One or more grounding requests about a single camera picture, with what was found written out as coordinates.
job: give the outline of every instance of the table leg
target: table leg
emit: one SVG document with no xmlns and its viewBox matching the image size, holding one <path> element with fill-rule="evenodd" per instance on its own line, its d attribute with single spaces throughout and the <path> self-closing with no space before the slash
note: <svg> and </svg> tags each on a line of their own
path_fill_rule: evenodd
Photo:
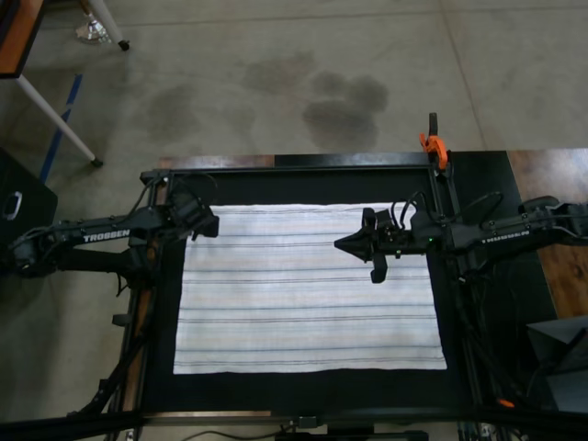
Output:
<svg viewBox="0 0 588 441">
<path fill-rule="evenodd" d="M 110 39 L 115 41 L 121 49 L 124 51 L 128 51 L 129 41 L 122 38 L 122 33 L 120 32 L 119 27 L 112 18 L 110 11 L 108 10 L 107 6 L 104 3 L 104 0 L 88 0 L 90 2 L 90 6 L 94 9 L 94 12 L 98 15 L 98 18 L 102 22 L 102 25 L 106 28 Z"/>
<path fill-rule="evenodd" d="M 28 97 L 32 99 L 37 106 L 39 106 L 43 113 L 45 113 L 45 115 L 47 115 L 55 123 L 55 125 L 57 125 L 59 130 L 61 130 L 63 134 L 67 136 L 71 142 L 73 142 L 73 145 L 75 145 L 82 151 L 83 154 L 88 157 L 94 167 L 102 166 L 102 161 L 96 158 L 92 151 L 88 149 L 82 140 L 80 140 L 72 128 L 65 123 L 62 117 L 60 117 L 59 114 L 53 110 L 53 107 L 51 107 L 51 105 L 45 101 L 45 98 L 43 98 L 37 89 L 35 89 L 33 85 L 28 82 L 24 75 L 20 75 L 17 78 L 17 83 L 20 85 L 25 94 L 27 94 Z"/>
</svg>

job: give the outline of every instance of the orange clamp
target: orange clamp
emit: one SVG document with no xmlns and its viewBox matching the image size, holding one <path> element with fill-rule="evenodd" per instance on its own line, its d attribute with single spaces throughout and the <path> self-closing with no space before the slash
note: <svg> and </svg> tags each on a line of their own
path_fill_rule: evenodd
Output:
<svg viewBox="0 0 588 441">
<path fill-rule="evenodd" d="M 436 153 L 438 156 L 439 170 L 445 170 L 447 168 L 447 149 L 443 140 L 435 135 L 425 138 L 424 133 L 419 135 L 419 139 L 426 153 Z"/>
<path fill-rule="evenodd" d="M 439 158 L 439 170 L 447 168 L 447 149 L 445 143 L 437 136 L 437 114 L 429 114 L 429 136 L 425 138 L 424 133 L 419 135 L 421 145 L 426 153 L 435 153 Z"/>
</svg>

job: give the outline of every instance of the white towel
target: white towel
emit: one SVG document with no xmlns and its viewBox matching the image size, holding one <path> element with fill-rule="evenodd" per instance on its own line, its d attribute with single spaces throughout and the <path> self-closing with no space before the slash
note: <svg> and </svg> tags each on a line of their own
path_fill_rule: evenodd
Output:
<svg viewBox="0 0 588 441">
<path fill-rule="evenodd" d="M 364 207 L 390 204 L 213 207 L 219 237 L 187 242 L 174 373 L 447 368 L 426 257 L 374 285 L 334 247 Z"/>
</svg>

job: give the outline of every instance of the floor stain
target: floor stain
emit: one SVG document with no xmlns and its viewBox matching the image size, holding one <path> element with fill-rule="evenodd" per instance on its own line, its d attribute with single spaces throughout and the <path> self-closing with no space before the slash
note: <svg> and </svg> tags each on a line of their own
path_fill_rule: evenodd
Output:
<svg viewBox="0 0 588 441">
<path fill-rule="evenodd" d="M 312 90 L 317 95 L 342 96 L 347 80 L 340 73 L 321 72 L 312 79 Z"/>
<path fill-rule="evenodd" d="M 143 115 L 149 136 L 158 142 L 169 143 L 198 132 L 200 123 L 192 108 L 195 93 L 192 85 L 177 85 L 153 97 Z"/>
<path fill-rule="evenodd" d="M 347 81 L 338 73 L 322 72 L 311 80 L 317 95 L 330 99 L 310 103 L 302 120 L 312 141 L 327 152 L 355 153 L 376 145 L 375 115 L 388 106 L 388 88 L 370 76 Z"/>
<path fill-rule="evenodd" d="M 346 98 L 368 112 L 382 112 L 388 106 L 388 88 L 370 76 L 360 76 L 349 82 Z"/>
<path fill-rule="evenodd" d="M 313 142 L 327 151 L 361 152 L 378 138 L 372 114 L 345 101 L 310 103 L 302 118 Z"/>
<path fill-rule="evenodd" d="M 298 52 L 288 58 L 275 58 L 250 64 L 242 85 L 269 95 L 282 94 L 300 84 L 316 69 L 312 52 Z"/>
</svg>

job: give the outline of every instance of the striped towel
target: striped towel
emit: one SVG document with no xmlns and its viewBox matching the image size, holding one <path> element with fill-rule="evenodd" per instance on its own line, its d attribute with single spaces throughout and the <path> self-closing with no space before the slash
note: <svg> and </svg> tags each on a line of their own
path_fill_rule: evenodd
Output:
<svg viewBox="0 0 588 441">
<path fill-rule="evenodd" d="M 447 368 L 426 258 L 374 285 L 334 247 L 364 207 L 390 204 L 214 207 L 219 237 L 186 247 L 174 373 Z"/>
</svg>

